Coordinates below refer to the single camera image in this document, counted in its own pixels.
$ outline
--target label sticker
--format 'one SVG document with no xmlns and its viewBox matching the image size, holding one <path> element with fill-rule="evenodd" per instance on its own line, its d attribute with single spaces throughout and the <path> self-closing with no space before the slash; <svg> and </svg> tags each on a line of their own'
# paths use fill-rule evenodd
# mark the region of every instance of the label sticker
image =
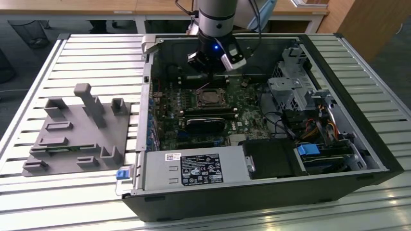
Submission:
<svg viewBox="0 0 411 231">
<path fill-rule="evenodd" d="M 166 153 L 166 161 L 181 160 L 181 153 Z"/>
<path fill-rule="evenodd" d="M 185 186 L 223 183 L 219 154 L 181 156 Z"/>
<path fill-rule="evenodd" d="M 115 13 L 134 13 L 132 11 L 115 11 Z"/>
</svg>

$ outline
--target power supply label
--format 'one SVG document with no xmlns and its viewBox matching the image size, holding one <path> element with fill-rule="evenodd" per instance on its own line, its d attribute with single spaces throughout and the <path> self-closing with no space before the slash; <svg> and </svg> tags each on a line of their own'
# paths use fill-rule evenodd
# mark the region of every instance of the power supply label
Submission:
<svg viewBox="0 0 411 231">
<path fill-rule="evenodd" d="M 219 154 L 182 156 L 181 163 L 185 186 L 223 183 Z"/>
</svg>

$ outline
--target gray 3d printed holder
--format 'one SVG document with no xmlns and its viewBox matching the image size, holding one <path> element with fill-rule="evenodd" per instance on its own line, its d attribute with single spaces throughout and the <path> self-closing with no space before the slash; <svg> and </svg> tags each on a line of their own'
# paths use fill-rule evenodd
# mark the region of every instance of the gray 3d printed holder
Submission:
<svg viewBox="0 0 411 231">
<path fill-rule="evenodd" d="M 78 84 L 83 105 L 48 99 L 48 117 L 23 166 L 23 176 L 119 169 L 124 163 L 131 104 L 123 98 L 100 103 L 91 85 Z"/>
</svg>

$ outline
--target table surface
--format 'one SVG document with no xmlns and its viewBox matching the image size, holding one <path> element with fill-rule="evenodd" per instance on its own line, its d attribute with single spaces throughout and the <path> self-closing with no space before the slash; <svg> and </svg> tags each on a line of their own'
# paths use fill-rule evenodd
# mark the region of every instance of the table surface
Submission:
<svg viewBox="0 0 411 231">
<path fill-rule="evenodd" d="M 103 103 L 112 98 L 132 103 L 124 164 L 136 160 L 142 35 L 71 35 L 58 40 L 11 123 L 12 134 L 6 133 L 0 141 L 0 230 L 405 230 L 411 218 L 411 113 L 370 67 L 359 64 L 350 45 L 333 34 L 310 35 L 310 39 L 406 169 L 403 174 L 334 202 L 152 223 L 142 222 L 116 196 L 115 170 L 23 177 L 22 167 L 47 117 L 47 98 L 63 97 L 67 105 L 80 104 L 72 91 L 82 82 L 91 84 L 91 93 Z M 326 89 L 321 72 L 313 74 Z M 120 185 L 122 190 L 131 187 L 128 181 Z"/>
<path fill-rule="evenodd" d="M 181 0 L 191 8 L 191 0 Z M 143 14 L 185 15 L 174 0 L 0 0 L 3 14 Z M 327 15 L 327 9 L 297 8 L 290 0 L 278 0 L 274 15 Z"/>
<path fill-rule="evenodd" d="M 138 0 L 0 0 L 4 14 L 86 14 L 135 13 Z"/>
</svg>

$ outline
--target blue latch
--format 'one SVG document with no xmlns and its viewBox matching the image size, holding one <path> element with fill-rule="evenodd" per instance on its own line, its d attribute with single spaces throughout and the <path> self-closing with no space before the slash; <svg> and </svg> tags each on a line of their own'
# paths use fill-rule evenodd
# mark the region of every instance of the blue latch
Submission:
<svg viewBox="0 0 411 231">
<path fill-rule="evenodd" d="M 116 173 L 116 179 L 118 180 L 127 180 L 130 179 L 130 170 L 119 170 Z"/>
<path fill-rule="evenodd" d="M 317 144 L 302 144 L 302 146 L 299 146 L 297 150 L 301 155 L 321 154 L 319 147 L 317 146 Z"/>
</svg>

